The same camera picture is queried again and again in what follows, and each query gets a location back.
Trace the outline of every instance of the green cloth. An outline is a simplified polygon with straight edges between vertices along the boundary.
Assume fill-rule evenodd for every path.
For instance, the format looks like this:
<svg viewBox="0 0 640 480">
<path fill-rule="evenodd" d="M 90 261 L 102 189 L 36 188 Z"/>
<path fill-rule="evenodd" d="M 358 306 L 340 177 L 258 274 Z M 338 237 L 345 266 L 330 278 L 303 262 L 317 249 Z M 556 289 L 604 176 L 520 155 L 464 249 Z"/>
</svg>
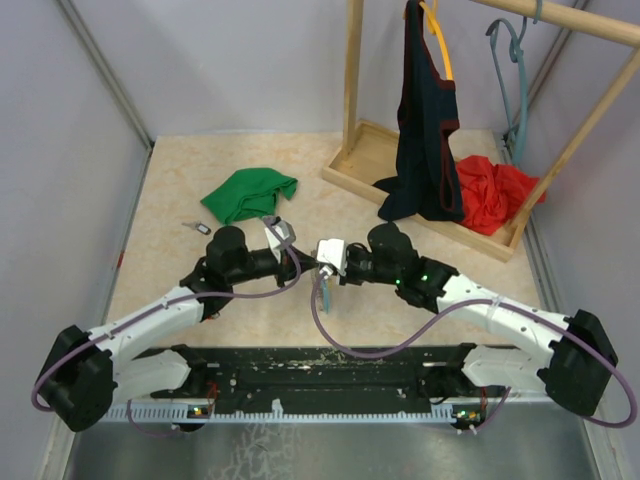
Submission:
<svg viewBox="0 0 640 480">
<path fill-rule="evenodd" d="M 245 168 L 231 175 L 209 195 L 200 200 L 220 223 L 265 215 L 275 215 L 278 192 L 287 200 L 296 193 L 298 180 L 282 175 L 273 168 Z"/>
</svg>

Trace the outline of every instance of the beige floor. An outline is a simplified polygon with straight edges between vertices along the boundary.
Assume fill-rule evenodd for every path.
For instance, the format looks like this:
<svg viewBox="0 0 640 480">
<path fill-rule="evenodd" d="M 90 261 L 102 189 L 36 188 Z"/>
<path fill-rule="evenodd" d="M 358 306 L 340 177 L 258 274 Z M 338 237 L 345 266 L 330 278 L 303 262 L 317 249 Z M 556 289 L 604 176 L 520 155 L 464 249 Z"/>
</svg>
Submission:
<svg viewBox="0 0 640 480">
<path fill-rule="evenodd" d="M 200 203 L 236 169 L 270 166 L 299 180 L 291 202 L 284 199 L 278 214 L 291 223 L 296 246 L 306 252 L 322 238 L 366 242 L 367 232 L 380 223 L 377 207 L 320 178 L 322 165 L 339 146 L 338 134 L 239 134 L 161 137 L 153 153 L 140 204 L 127 245 L 109 319 L 115 320 L 157 299 L 189 273 L 204 254 L 211 237 L 181 225 L 200 220 L 214 230 L 215 218 Z M 459 131 L 451 138 L 457 157 L 484 154 L 498 161 L 490 132 Z M 417 224 L 398 222 L 420 254 L 457 267 L 487 288 L 538 306 L 529 263 L 522 245 L 503 264 Z M 266 241 L 257 219 L 238 224 L 250 249 Z M 239 292 L 275 288 L 273 279 L 238 286 Z M 264 300 L 234 300 L 216 320 L 203 322 L 163 345 L 192 346 L 317 346 L 326 345 L 309 313 L 311 279 L 307 274 L 293 290 Z M 381 285 L 336 287 L 332 311 L 323 315 L 327 329 L 349 345 L 397 344 L 431 316 L 406 305 Z M 440 322 L 418 344 L 460 342 L 503 343 L 472 325 L 451 318 Z"/>
</svg>

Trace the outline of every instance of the wooden pole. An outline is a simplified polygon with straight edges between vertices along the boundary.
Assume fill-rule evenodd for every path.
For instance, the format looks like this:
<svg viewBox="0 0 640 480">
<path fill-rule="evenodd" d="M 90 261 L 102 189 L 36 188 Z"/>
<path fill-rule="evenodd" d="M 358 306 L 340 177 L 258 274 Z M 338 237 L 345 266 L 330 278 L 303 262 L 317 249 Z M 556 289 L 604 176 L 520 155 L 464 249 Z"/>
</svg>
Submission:
<svg viewBox="0 0 640 480">
<path fill-rule="evenodd" d="M 640 69 L 640 48 L 636 49 L 635 52 L 629 56 L 629 59 L 620 69 L 613 82 L 611 82 L 607 91 L 602 95 L 602 97 L 600 97 L 598 103 L 596 103 L 591 110 L 591 113 L 589 113 L 587 118 L 582 122 L 578 131 L 574 134 L 573 138 L 569 140 L 569 143 L 567 143 L 564 150 L 562 150 L 562 153 L 560 153 L 556 161 L 551 165 L 551 168 L 549 168 L 546 175 L 538 180 L 538 183 L 511 221 L 511 225 L 518 225 L 523 221 L 527 221 L 533 206 L 537 203 L 547 188 L 549 188 L 553 179 L 558 175 L 558 173 L 560 173 L 569 159 L 571 159 L 580 144 L 589 135 L 591 130 L 593 130 L 593 127 L 596 126 L 598 121 L 613 104 L 618 95 L 620 95 L 624 90 L 624 87 L 633 78 L 633 75 L 638 71 L 638 69 Z"/>
<path fill-rule="evenodd" d="M 476 3 L 517 13 L 526 17 L 536 14 L 536 0 L 472 0 Z M 630 47 L 640 48 L 640 26 L 633 23 L 585 12 L 544 0 L 540 20 L 560 27 L 588 33 Z"/>
<path fill-rule="evenodd" d="M 349 0 L 347 6 L 347 56 L 344 67 L 344 125 L 342 153 L 348 155 L 356 143 L 356 109 L 360 73 L 360 40 L 364 0 Z"/>
</svg>

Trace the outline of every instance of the gray floor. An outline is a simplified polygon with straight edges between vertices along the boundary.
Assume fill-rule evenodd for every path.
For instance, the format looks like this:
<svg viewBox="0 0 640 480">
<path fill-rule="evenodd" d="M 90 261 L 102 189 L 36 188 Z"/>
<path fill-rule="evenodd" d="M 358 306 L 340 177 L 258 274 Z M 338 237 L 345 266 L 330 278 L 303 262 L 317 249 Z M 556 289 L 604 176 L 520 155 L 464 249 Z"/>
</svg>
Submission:
<svg viewBox="0 0 640 480">
<path fill-rule="evenodd" d="M 76 437 L 66 480 L 600 478 L 581 421 L 510 404 L 477 437 L 419 425 L 208 425 L 180 438 L 99 424 Z"/>
</svg>

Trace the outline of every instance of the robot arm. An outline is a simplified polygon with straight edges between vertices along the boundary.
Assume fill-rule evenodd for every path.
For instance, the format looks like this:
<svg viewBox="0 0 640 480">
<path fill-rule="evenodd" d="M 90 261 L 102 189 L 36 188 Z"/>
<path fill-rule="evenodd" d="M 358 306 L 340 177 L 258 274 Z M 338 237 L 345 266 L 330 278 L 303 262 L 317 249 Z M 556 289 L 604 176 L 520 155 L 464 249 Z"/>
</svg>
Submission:
<svg viewBox="0 0 640 480">
<path fill-rule="evenodd" d="M 146 357 L 144 352 L 162 338 L 217 315 L 231 300 L 233 285 L 274 276 L 278 286 L 283 287 L 292 280 L 296 275 L 294 262 L 284 249 L 284 242 L 295 240 L 291 226 L 279 221 L 267 229 L 267 239 L 269 248 L 249 252 L 240 229 L 223 227 L 215 233 L 206 256 L 198 260 L 193 272 L 162 298 L 116 322 L 86 332 L 76 326 L 61 332 L 36 383 L 37 394 L 71 430 L 81 431 L 102 418 L 112 404 L 160 390 L 192 391 L 193 387 L 198 391 L 204 382 L 206 363 L 188 347 L 174 346 Z M 322 240 L 317 259 L 293 247 L 291 251 L 303 272 L 320 267 L 325 274 L 338 274 L 343 285 L 394 285 L 400 298 L 433 313 L 467 299 L 486 300 L 485 305 L 465 306 L 458 316 L 509 339 L 518 349 L 465 345 L 468 351 L 456 367 L 476 386 L 545 391 L 574 413 L 593 413 L 610 374 L 592 357 L 560 334 L 517 312 L 498 308 L 506 299 L 472 282 L 455 268 L 419 257 L 409 238 L 394 224 L 375 227 L 368 242 L 370 251 L 362 244 L 347 246 L 343 240 Z M 222 292 L 224 296 L 204 295 L 211 292 Z M 593 315 L 579 311 L 575 317 L 567 318 L 511 300 L 508 303 L 571 330 L 610 359 L 612 365 L 617 364 L 615 352 Z M 54 364 L 83 346 L 87 348 L 81 354 L 45 375 Z"/>
<path fill-rule="evenodd" d="M 343 244 L 344 254 L 340 252 L 340 240 L 320 242 L 318 260 L 323 271 L 337 273 L 341 285 L 394 285 L 396 295 L 408 304 L 436 314 L 469 301 L 456 310 L 456 317 L 518 347 L 470 345 L 457 366 L 474 385 L 542 391 L 573 413 L 593 415 L 611 374 L 578 345 L 526 313 L 572 333 L 615 366 L 618 358 L 597 317 L 582 310 L 567 317 L 504 298 L 449 265 L 419 257 L 409 237 L 395 224 L 375 227 L 367 240 L 371 251 L 359 243 Z M 501 303 L 515 308 L 499 308 Z"/>
<path fill-rule="evenodd" d="M 86 332 L 76 326 L 62 331 L 40 378 L 78 348 L 84 346 L 86 350 L 44 381 L 39 379 L 37 393 L 71 430 L 81 431 L 102 418 L 114 403 L 197 384 L 203 378 L 200 373 L 206 363 L 184 345 L 154 356 L 137 357 L 163 338 L 218 315 L 233 298 L 233 285 L 274 276 L 277 285 L 284 287 L 285 282 L 296 276 L 285 243 L 296 255 L 303 272 L 317 265 L 315 259 L 290 246 L 295 234 L 289 224 L 277 219 L 266 231 L 269 248 L 250 252 L 242 230 L 220 228 L 194 270 L 160 299 Z M 199 296 L 211 292 L 222 295 Z"/>
</svg>

